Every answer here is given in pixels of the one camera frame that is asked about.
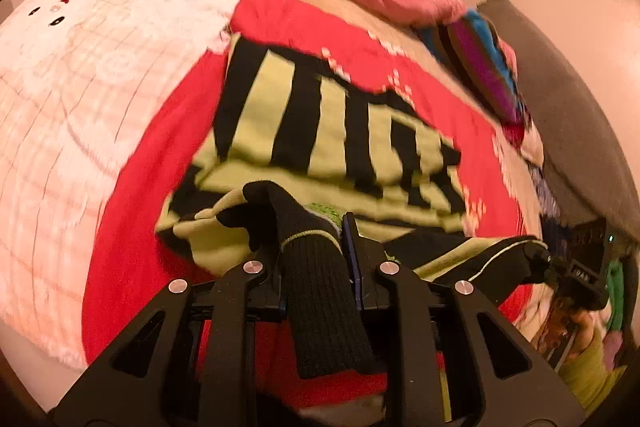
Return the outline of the person's right hand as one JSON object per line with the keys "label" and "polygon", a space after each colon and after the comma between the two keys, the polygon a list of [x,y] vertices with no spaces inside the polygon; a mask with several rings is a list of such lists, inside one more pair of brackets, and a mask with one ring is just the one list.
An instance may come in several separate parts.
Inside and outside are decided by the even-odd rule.
{"label": "person's right hand", "polygon": [[554,297],[532,345],[551,368],[558,373],[570,357],[578,337],[580,325],[572,319],[576,311],[574,301],[568,297]]}

